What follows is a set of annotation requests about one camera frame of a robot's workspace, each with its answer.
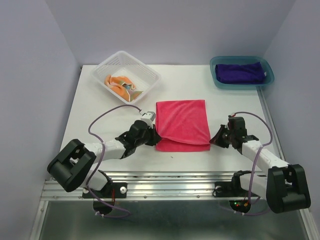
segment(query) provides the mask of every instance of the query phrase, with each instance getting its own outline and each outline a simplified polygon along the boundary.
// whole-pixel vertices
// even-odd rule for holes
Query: folded red towel
[[[205,100],[156,103],[155,128],[162,152],[202,152],[210,149],[210,131]]]

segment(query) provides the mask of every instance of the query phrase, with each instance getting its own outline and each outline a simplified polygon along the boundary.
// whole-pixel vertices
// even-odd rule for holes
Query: purple cloth
[[[254,64],[217,64],[216,79],[223,84],[262,84],[265,79],[260,62]]]

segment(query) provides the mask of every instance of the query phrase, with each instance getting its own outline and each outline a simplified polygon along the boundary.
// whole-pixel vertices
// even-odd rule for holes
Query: tabletop
[[[211,137],[221,124],[228,122],[228,115],[234,112],[251,112],[265,119],[256,90],[217,88],[209,65],[149,66],[161,74],[161,80],[136,103],[143,112],[156,112],[156,102],[159,101],[203,99]],[[61,148],[72,139],[79,139],[83,143],[99,142],[88,134],[88,126],[102,113],[123,104],[93,79],[90,72],[94,67],[82,67]],[[140,116],[135,108],[122,107],[100,119],[92,131],[104,141],[109,141],[127,131]],[[260,120],[250,115],[243,117],[249,135],[255,135],[262,143],[269,141],[269,132]],[[276,153],[273,145],[267,148]],[[203,152],[159,152],[155,147],[143,145],[125,159],[110,159],[100,166],[103,171],[121,172],[237,172],[251,168],[252,161],[232,147],[227,149],[215,145],[211,145],[210,151]]]

